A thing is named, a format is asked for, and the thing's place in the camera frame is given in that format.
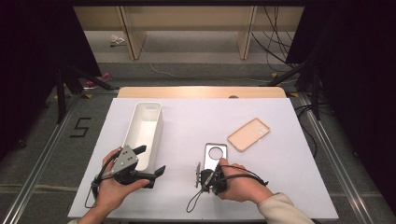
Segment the sleeve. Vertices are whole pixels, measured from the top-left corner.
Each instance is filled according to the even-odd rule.
[[[77,221],[78,221],[78,219],[71,220],[71,221],[67,222],[67,224],[77,224]]]
[[[257,205],[268,224],[314,223],[306,214],[294,207],[289,197],[278,193]]]

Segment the person's right hand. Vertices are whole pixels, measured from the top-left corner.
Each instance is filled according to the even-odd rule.
[[[224,176],[248,174],[248,172],[237,168],[226,167],[229,163],[223,158],[219,160],[219,165],[222,166],[221,169]],[[243,165],[237,163],[232,164],[232,166],[246,169]],[[248,177],[237,177],[227,180],[227,189],[220,193],[219,197],[222,200],[228,199],[237,202],[251,201],[258,204],[273,195],[271,190],[260,184],[257,180]]]

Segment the aluminum rail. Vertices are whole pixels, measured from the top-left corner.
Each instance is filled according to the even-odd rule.
[[[308,97],[306,94],[302,93],[300,97],[300,101],[303,105],[310,105]],[[352,179],[347,173],[347,169],[344,164],[340,160],[329,136],[326,134],[320,120],[316,120],[314,114],[311,111],[308,111],[308,118],[314,127],[315,133],[318,136],[320,143],[323,146],[323,149],[332,165],[332,168],[340,182],[341,187],[343,188],[346,197],[348,198],[350,205],[352,206],[355,215],[361,224],[374,223],[372,215],[367,208],[366,203],[363,198],[359,194],[358,189],[353,184]]]
[[[69,121],[70,115],[72,114],[79,98],[80,95],[72,96],[71,101],[69,103],[69,109],[67,110],[64,119],[62,120],[61,123],[55,126],[54,131],[52,132],[52,135],[49,138],[49,141],[47,142],[46,146],[43,149],[43,152],[41,153],[40,157],[35,163],[35,167],[33,168],[32,172],[29,174],[27,180],[23,184],[13,204],[9,207],[6,218],[3,221],[3,224],[18,223],[24,208],[28,204],[30,197],[32,196],[32,193],[35,190],[35,185],[42,176],[51,158],[52,152],[56,148],[60,140],[60,137],[62,136],[64,127]]]

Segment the white table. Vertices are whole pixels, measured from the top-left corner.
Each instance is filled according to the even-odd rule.
[[[204,193],[194,211],[186,212],[189,200],[198,192],[195,168],[198,161],[204,162],[206,143],[227,144],[230,162],[244,164],[263,180],[268,180],[273,192],[286,193],[308,216],[338,218],[287,98],[114,99],[70,217],[82,217],[86,213],[84,202],[91,181],[100,171],[103,157],[122,144],[138,102],[159,102],[163,106],[163,132],[156,167],[166,165],[166,170],[157,179],[154,189],[134,192],[109,218],[148,221],[263,219],[254,203],[222,201],[213,193]],[[271,132],[245,152],[238,152],[227,142],[227,136],[253,118],[264,121]]]

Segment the human hand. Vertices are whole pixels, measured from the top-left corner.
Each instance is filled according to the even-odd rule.
[[[112,155],[116,154],[120,150],[121,148],[119,147],[108,153],[103,159],[103,164],[105,164]],[[105,172],[110,171],[113,166],[114,162],[110,162],[105,169]],[[102,183],[99,186],[99,194],[96,198],[95,205],[78,221],[78,224],[102,223],[113,210],[120,207],[128,194],[145,187],[148,183],[149,181],[147,179],[135,181],[130,185],[122,185],[114,178],[102,180]]]
[[[116,154],[120,150],[121,148],[119,147],[108,153],[107,156],[105,156],[105,158],[103,159],[103,164],[105,164],[112,155]],[[114,162],[109,163],[107,168],[105,169],[105,172],[110,171],[113,166]],[[134,192],[137,189],[145,187],[148,183],[149,181],[147,179],[141,179],[135,181],[130,185],[122,185],[114,178],[105,179],[99,186],[99,195],[96,199],[95,206],[103,206],[109,211],[113,211],[122,204],[126,196],[128,196],[130,193]]]
[[[223,158],[219,160],[219,165],[222,166],[221,169],[224,173],[224,176],[248,174],[246,171],[233,167],[227,167],[229,163]],[[232,166],[246,169],[243,165],[236,163],[232,164]],[[224,192],[219,194],[219,197],[222,200],[228,199],[237,202],[251,201],[255,204],[258,204],[274,195],[271,190],[259,183],[257,180],[248,177],[228,179],[227,187],[228,188]]]

